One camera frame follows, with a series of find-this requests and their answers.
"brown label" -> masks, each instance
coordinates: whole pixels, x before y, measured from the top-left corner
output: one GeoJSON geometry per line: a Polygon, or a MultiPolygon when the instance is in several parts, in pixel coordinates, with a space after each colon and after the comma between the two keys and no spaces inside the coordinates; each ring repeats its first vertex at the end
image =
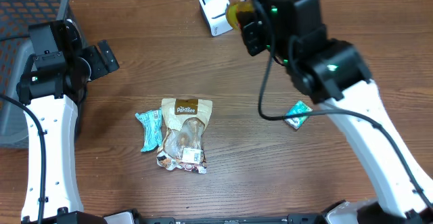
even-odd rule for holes
{"type": "Polygon", "coordinates": [[[196,115],[198,99],[176,99],[175,115],[196,115]]]}

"blue wrapper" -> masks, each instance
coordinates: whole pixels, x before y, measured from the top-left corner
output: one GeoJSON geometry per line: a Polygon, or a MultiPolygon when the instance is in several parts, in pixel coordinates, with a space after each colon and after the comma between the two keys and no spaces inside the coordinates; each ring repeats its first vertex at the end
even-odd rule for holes
{"type": "MultiPolygon", "coordinates": [[[[292,109],[290,109],[290,111],[288,111],[288,113],[286,115],[288,116],[288,115],[299,114],[299,113],[304,113],[304,112],[311,112],[311,111],[312,111],[312,109],[309,108],[304,102],[298,101],[292,107],[292,109]]],[[[308,116],[301,116],[298,118],[285,119],[285,121],[290,126],[294,127],[295,129],[299,129],[307,118],[308,118],[308,116]]]]}
{"type": "Polygon", "coordinates": [[[162,144],[161,124],[162,114],[161,109],[150,110],[142,114],[135,114],[135,117],[143,124],[145,130],[144,146],[141,152],[154,150],[162,144]]]}

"small green package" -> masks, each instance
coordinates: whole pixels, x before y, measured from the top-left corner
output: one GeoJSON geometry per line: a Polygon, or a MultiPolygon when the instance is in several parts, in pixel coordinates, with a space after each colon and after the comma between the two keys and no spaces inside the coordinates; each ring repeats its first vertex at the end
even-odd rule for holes
{"type": "MultiPolygon", "coordinates": [[[[309,108],[304,102],[299,101],[296,102],[296,104],[288,111],[286,116],[293,115],[293,114],[299,114],[299,113],[305,113],[305,112],[311,112],[312,109],[309,108]]],[[[305,122],[305,120],[308,118],[308,116],[301,116],[300,118],[289,118],[285,119],[285,121],[292,126],[294,129],[299,129],[302,124],[305,122]]]]}

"snack bag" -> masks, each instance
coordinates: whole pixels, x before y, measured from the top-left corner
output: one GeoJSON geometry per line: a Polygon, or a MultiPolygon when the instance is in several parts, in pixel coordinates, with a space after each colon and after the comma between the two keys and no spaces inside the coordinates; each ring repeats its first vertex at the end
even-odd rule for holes
{"type": "Polygon", "coordinates": [[[161,146],[161,109],[150,110],[149,112],[142,114],[135,113],[135,117],[143,124],[145,131],[144,145],[141,152],[152,151],[155,150],[156,146],[161,146]]]}
{"type": "Polygon", "coordinates": [[[209,124],[212,102],[203,99],[162,99],[161,110],[167,133],[158,148],[156,163],[170,171],[179,168],[206,173],[202,135],[209,124]]]}

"yellow object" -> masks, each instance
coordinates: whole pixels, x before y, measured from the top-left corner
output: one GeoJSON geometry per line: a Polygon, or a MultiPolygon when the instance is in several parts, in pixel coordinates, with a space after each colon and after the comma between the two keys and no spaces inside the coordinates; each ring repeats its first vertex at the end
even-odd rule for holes
{"type": "Polygon", "coordinates": [[[254,7],[252,6],[251,1],[238,1],[230,4],[225,11],[225,17],[232,28],[239,30],[241,27],[237,20],[238,14],[241,12],[252,13],[253,11],[254,7]]]}

